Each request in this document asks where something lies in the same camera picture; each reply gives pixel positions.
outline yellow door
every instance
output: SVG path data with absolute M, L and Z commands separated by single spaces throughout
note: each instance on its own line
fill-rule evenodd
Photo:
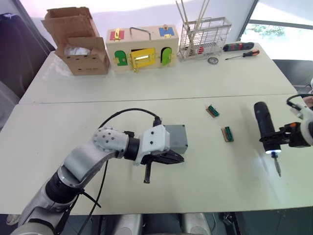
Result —
M 131 52 L 133 69 L 153 65 L 156 60 L 155 48 L 147 48 Z

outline gray box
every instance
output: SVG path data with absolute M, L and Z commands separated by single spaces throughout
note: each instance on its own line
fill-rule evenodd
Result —
M 188 147 L 185 125 L 164 125 L 170 133 L 170 149 L 183 154 Z

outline metal handle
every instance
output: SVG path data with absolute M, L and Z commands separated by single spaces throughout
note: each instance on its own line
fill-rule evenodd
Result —
M 147 30 L 145 30 L 145 29 L 142 29 L 142 28 L 130 27 L 130 28 L 129 28 L 129 33 L 130 33 L 130 34 L 132 34 L 132 29 L 136 29 L 136 30 L 140 30 L 140 31 L 142 31 L 142 32 L 148 33 L 148 34 L 149 34 L 149 40 L 151 40 L 151 33 L 150 33 L 149 31 L 147 31 Z

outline wooden lock box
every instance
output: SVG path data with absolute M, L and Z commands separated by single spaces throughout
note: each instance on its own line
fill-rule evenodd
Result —
M 106 45 L 115 71 L 173 66 L 179 36 L 174 25 L 108 30 Z

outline red screwdriver handle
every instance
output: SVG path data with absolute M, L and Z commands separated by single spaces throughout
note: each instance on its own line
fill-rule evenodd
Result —
M 260 51 L 259 50 L 252 50 L 252 51 L 249 51 L 249 52 L 246 52 L 243 54 L 243 57 L 247 57 L 247 56 L 255 56 L 255 55 L 258 55 L 260 54 Z

